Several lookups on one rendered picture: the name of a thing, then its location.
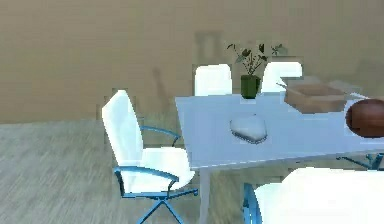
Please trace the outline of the white rounded flat object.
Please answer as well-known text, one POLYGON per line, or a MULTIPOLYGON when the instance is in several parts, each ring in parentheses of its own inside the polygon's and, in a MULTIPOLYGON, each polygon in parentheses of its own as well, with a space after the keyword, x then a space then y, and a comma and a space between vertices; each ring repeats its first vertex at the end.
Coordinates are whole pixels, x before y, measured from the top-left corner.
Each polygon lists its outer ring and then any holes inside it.
POLYGON ((234 136, 251 144, 259 144, 268 137, 266 123, 257 115, 232 119, 230 130, 234 136))

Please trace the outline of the white blue-framed office chair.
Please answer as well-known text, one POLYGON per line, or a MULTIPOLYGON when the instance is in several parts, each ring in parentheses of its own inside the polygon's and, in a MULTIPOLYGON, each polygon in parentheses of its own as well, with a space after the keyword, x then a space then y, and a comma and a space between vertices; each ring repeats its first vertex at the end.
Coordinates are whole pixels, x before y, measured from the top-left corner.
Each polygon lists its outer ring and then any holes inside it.
POLYGON ((281 92, 285 90, 284 77, 296 78, 303 74, 299 62, 269 62, 264 70, 261 92, 281 92))
POLYGON ((199 194, 198 189, 186 187, 195 175, 188 154, 175 145, 146 148, 142 132, 163 133, 174 140, 178 140, 180 135, 163 128, 141 126, 124 90, 116 91, 102 107, 102 121, 117 162, 113 172, 120 195, 127 199, 148 198, 154 201, 151 209, 136 224, 144 224, 160 206, 165 206, 178 224, 185 224, 169 201, 199 194))
POLYGON ((228 95, 232 93, 232 73, 227 64, 205 65, 196 69, 194 95, 228 95))
POLYGON ((384 153, 360 170, 305 167, 244 185, 244 224, 384 224, 384 153))

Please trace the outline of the brown ball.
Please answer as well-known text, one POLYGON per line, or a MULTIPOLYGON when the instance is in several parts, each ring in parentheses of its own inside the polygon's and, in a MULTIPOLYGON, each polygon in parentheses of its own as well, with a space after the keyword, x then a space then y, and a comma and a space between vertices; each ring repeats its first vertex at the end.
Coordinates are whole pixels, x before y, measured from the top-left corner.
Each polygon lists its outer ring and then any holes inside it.
POLYGON ((345 116, 350 131, 363 138, 384 137, 384 100, 364 99, 351 105, 345 116))

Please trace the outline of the white table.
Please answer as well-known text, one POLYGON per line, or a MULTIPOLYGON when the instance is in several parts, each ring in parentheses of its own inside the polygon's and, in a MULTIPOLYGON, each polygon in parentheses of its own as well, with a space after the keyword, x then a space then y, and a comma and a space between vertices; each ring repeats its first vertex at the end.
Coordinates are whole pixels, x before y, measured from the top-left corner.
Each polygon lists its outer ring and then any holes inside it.
POLYGON ((384 138, 366 139, 345 127, 342 112, 302 114, 279 93, 254 100, 241 96, 190 96, 175 99, 190 166, 200 172, 199 224, 208 224, 210 174, 213 170, 255 167, 277 161, 384 152, 384 138), (268 137, 260 144, 232 135, 230 121, 256 114, 268 137))

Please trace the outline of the house plant in green pot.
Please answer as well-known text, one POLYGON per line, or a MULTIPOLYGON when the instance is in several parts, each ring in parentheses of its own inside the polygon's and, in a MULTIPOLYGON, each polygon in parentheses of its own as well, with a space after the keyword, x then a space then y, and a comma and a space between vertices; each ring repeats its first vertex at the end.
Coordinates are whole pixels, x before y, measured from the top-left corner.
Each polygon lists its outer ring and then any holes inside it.
POLYGON ((232 49, 236 55, 236 64, 242 64, 246 71, 245 75, 240 78, 240 92, 244 99, 255 99, 261 85, 262 75, 257 72, 261 66, 265 66, 269 56, 266 55, 265 44, 261 43, 257 46, 256 51, 251 48, 238 48, 234 43, 227 46, 232 49))

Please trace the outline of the open cardboard box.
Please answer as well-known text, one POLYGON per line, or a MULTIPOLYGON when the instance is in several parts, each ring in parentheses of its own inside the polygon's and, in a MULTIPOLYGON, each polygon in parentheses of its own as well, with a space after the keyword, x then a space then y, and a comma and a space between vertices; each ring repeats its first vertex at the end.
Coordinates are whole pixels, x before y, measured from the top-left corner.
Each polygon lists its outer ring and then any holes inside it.
POLYGON ((360 86, 334 80, 323 82, 314 76, 282 77, 284 101, 302 114, 341 112, 348 100, 356 99, 360 86))

